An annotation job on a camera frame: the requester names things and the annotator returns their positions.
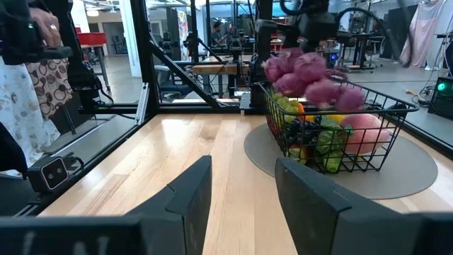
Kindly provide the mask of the person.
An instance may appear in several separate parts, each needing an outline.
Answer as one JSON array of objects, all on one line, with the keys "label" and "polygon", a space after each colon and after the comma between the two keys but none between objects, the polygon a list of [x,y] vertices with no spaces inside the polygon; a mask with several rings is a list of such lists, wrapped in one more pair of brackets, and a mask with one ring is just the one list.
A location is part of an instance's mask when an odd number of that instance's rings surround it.
[{"label": "person", "polygon": [[[0,0],[0,21],[32,20],[31,8],[53,14],[43,0]],[[50,118],[72,98],[68,59],[7,65],[0,55],[0,172],[25,178],[44,147],[59,137]]]},{"label": "person", "polygon": [[227,38],[227,34],[222,34],[222,22],[215,21],[212,30],[212,42],[215,45],[222,45],[227,41]]}]

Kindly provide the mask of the black grape bunch with leaf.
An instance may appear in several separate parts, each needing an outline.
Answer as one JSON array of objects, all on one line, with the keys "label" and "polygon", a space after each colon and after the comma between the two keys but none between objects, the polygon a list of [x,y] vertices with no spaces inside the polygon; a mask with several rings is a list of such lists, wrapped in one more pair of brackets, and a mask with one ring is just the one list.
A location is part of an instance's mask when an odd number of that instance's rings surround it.
[{"label": "black grape bunch with leaf", "polygon": [[285,142],[288,149],[291,145],[306,148],[307,164],[313,164],[322,172],[334,174],[339,172],[343,162],[348,137],[352,129],[345,129],[326,115],[319,115],[312,122],[302,122],[295,118],[285,126]]}]

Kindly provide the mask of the green grape bunch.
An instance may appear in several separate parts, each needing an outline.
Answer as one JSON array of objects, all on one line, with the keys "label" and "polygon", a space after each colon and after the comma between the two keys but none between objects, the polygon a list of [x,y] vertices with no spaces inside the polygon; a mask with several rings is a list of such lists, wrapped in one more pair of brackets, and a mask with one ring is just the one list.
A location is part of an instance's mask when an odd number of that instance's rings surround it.
[{"label": "green grape bunch", "polygon": [[[292,123],[292,121],[297,117],[293,115],[294,113],[298,112],[297,104],[299,103],[297,100],[290,100],[288,97],[283,96],[281,93],[274,93],[273,99],[277,103],[277,106],[273,106],[273,117],[277,124],[285,124],[285,123]],[[292,115],[284,114],[280,112],[279,108],[283,109],[288,113],[293,113]]]}]

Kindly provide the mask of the computer with green lights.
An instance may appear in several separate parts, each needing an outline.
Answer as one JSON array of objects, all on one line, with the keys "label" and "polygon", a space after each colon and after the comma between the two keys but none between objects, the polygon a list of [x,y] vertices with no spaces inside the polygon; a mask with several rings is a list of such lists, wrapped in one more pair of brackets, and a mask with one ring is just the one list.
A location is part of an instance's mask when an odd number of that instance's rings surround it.
[{"label": "computer with green lights", "polygon": [[433,90],[428,113],[453,120],[453,77],[439,77]]}]

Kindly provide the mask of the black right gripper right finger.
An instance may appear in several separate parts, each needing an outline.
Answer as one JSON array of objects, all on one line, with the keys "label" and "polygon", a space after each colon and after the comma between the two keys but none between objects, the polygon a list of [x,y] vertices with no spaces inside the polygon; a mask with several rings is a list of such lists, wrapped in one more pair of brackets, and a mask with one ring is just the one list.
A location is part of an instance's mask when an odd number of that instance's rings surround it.
[{"label": "black right gripper right finger", "polygon": [[411,255],[419,222],[280,157],[277,193],[300,255]]}]

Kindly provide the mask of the pink peach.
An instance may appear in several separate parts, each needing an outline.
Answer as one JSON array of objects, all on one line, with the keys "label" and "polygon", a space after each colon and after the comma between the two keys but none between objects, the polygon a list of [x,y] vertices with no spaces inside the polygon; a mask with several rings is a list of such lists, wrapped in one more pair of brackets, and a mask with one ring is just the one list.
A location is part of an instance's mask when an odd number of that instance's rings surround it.
[{"label": "pink peach", "polygon": [[353,131],[348,137],[345,151],[349,154],[367,154],[384,146],[389,141],[390,131],[381,125],[381,120],[369,113],[345,116],[340,126]]}]

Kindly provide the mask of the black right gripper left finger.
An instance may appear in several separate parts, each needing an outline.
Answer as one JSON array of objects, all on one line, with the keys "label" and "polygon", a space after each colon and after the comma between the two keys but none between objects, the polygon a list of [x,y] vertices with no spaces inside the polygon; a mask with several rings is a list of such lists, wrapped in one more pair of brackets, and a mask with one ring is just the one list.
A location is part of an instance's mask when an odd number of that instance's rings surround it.
[{"label": "black right gripper left finger", "polygon": [[202,255],[212,200],[212,157],[205,155],[129,211],[139,218],[127,255]]}]

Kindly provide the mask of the purple grape bunch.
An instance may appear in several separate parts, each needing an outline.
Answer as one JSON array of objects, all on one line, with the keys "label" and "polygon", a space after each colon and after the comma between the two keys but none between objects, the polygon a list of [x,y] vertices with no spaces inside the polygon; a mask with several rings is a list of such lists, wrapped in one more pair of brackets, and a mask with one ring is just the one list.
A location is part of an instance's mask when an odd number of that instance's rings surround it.
[{"label": "purple grape bunch", "polygon": [[320,109],[333,107],[342,112],[358,111],[365,104],[362,90],[335,84],[335,79],[346,81],[348,76],[329,69],[326,60],[316,52],[285,48],[277,57],[262,63],[262,67],[274,90],[283,96],[305,97]]}]

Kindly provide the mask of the silver frame bracket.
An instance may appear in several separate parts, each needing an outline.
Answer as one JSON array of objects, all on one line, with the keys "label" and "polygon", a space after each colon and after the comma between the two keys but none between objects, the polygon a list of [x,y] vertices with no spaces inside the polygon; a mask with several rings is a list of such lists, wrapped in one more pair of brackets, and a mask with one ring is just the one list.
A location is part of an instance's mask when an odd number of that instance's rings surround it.
[{"label": "silver frame bracket", "polygon": [[141,125],[144,122],[148,99],[149,99],[149,84],[143,83],[141,94],[139,97],[139,102],[137,104],[137,112],[135,116],[136,125]]}]

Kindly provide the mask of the grey round mat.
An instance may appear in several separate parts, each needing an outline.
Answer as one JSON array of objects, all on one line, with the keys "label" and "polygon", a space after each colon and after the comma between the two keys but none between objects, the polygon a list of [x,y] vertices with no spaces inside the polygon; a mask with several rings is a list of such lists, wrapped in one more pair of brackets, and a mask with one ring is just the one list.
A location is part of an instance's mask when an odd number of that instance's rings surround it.
[{"label": "grey round mat", "polygon": [[[244,142],[248,158],[273,177],[283,153],[266,124],[254,128]],[[420,146],[398,136],[379,171],[340,172],[328,177],[343,187],[371,199],[409,196],[429,188],[437,178],[434,159]]]}]

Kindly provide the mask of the orange carrot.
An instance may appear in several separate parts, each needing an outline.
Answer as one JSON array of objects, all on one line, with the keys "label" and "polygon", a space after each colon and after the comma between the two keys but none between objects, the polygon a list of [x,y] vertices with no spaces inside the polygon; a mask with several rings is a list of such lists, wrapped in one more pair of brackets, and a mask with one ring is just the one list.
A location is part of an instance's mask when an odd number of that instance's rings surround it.
[{"label": "orange carrot", "polygon": [[312,123],[314,123],[314,118],[315,117],[313,115],[304,115],[305,110],[304,110],[304,106],[301,103],[297,104],[297,108],[298,108],[297,118],[299,120],[301,120],[302,122],[312,122]]}]

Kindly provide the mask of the pink hanging cloth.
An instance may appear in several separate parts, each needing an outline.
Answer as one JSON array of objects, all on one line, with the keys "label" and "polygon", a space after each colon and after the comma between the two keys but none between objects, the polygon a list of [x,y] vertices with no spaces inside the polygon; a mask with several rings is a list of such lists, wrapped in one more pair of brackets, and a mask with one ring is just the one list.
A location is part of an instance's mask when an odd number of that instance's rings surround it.
[{"label": "pink hanging cloth", "polygon": [[447,32],[448,28],[453,28],[453,0],[421,1],[410,24],[412,50],[409,40],[406,40],[400,60],[407,63],[412,53],[412,66],[439,69],[442,42],[437,39],[437,34]]}]

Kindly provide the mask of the black handheld device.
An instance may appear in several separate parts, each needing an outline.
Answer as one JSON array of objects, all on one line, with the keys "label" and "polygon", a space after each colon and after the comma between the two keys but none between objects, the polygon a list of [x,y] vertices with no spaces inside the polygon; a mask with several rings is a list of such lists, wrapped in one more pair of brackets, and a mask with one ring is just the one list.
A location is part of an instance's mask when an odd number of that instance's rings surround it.
[{"label": "black handheld device", "polygon": [[0,21],[0,55],[7,65],[41,62],[48,59],[58,60],[73,56],[70,47],[50,47],[43,41],[35,21],[11,17]]}]

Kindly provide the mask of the red storage bin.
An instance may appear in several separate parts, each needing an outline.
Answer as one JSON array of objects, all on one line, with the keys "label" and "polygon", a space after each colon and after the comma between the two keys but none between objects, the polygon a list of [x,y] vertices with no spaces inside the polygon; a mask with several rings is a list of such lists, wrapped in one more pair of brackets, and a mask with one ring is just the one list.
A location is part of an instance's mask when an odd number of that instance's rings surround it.
[{"label": "red storage bin", "polygon": [[78,33],[77,37],[81,45],[104,46],[107,43],[105,33]]}]

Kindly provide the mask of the person's hand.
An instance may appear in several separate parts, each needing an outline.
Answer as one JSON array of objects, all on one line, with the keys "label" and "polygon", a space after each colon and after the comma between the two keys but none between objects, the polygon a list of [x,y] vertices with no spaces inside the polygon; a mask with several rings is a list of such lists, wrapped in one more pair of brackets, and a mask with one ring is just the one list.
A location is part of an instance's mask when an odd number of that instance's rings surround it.
[{"label": "person's hand", "polygon": [[40,8],[31,8],[30,16],[37,23],[47,46],[59,47],[62,44],[59,34],[59,21],[56,16]]}]

